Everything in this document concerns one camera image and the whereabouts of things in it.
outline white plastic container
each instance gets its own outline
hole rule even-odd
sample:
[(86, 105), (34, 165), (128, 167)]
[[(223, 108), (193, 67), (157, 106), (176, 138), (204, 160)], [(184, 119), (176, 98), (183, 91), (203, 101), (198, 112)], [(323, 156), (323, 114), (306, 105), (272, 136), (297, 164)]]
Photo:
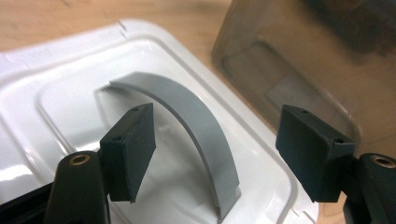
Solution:
[(314, 223), (318, 205), (275, 149), (275, 135), (165, 30), (118, 24), (0, 54), (0, 203), (53, 181), (65, 155), (97, 150), (129, 108), (154, 103), (157, 149), (136, 203), (110, 203), (113, 223), (217, 223), (204, 165), (187, 132), (160, 104), (108, 81), (132, 72), (168, 77), (211, 110), (239, 175), (223, 223)]

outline wooden table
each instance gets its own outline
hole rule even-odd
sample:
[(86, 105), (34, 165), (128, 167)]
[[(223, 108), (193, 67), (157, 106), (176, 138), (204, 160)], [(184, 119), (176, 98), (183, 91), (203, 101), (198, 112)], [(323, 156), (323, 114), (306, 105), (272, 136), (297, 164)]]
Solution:
[[(234, 90), (210, 58), (230, 4), (231, 0), (0, 0), (0, 51), (28, 47), (121, 19), (141, 19), (166, 29)], [(318, 223), (345, 223), (344, 199), (341, 196), (340, 203), (321, 204)]]

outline screw hole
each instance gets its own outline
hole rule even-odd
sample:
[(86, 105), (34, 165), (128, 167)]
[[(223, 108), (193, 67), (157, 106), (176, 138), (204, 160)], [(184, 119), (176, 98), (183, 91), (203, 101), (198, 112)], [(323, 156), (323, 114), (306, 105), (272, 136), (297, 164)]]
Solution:
[(334, 142), (340, 143), (340, 144), (345, 143), (344, 139), (342, 139), (342, 138), (335, 138), (335, 139), (334, 139)]
[(90, 159), (89, 155), (80, 154), (80, 155), (74, 156), (72, 159), (70, 159), (69, 164), (70, 165), (81, 165), (81, 164), (87, 162), (89, 159)]
[(386, 167), (386, 168), (390, 168), (390, 169), (396, 168), (396, 164), (393, 161), (390, 161), (389, 159), (384, 158), (384, 157), (373, 156), (373, 161), (376, 164)]
[(120, 141), (121, 140), (121, 136), (113, 137), (112, 139), (113, 139), (113, 141)]

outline gray curved plastic piece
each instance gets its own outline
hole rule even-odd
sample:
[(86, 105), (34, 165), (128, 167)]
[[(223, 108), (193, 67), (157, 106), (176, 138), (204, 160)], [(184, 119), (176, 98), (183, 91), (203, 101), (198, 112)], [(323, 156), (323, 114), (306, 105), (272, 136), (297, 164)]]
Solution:
[(206, 105), (182, 85), (152, 74), (133, 73), (110, 84), (146, 94), (165, 106), (184, 126), (204, 162), (219, 207), (219, 219), (223, 220), (236, 203), (239, 179), (227, 139)]

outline translucent plastic bin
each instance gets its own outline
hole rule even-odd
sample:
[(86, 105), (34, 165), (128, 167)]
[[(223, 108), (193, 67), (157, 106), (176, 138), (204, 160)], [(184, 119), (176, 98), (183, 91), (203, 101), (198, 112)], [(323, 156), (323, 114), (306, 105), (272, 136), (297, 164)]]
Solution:
[(390, 1), (234, 0), (215, 66), (275, 130), (283, 104), (396, 157), (396, 6)]

